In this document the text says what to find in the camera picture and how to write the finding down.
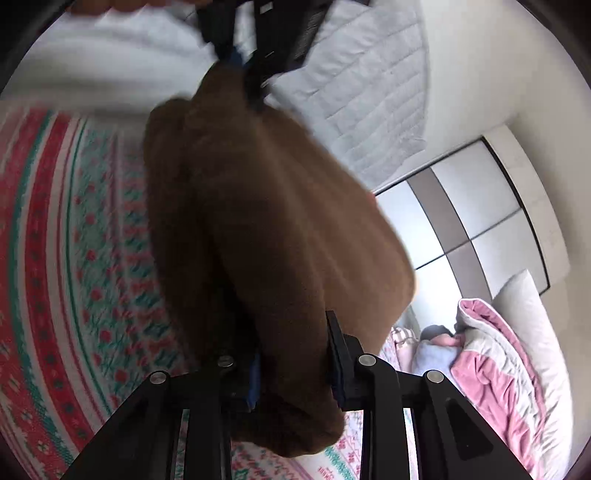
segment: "pink blanket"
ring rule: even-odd
[[[521,342],[482,300],[461,300],[457,321],[460,329],[465,328],[466,339],[452,375],[530,475],[543,478],[544,397]]]

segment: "brown fabric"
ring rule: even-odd
[[[169,309],[201,360],[252,318],[263,356],[256,410],[233,438],[279,455],[343,432],[327,383],[325,310],[378,353],[414,294],[414,271],[375,201],[282,112],[246,107],[216,65],[145,136],[152,247]]]

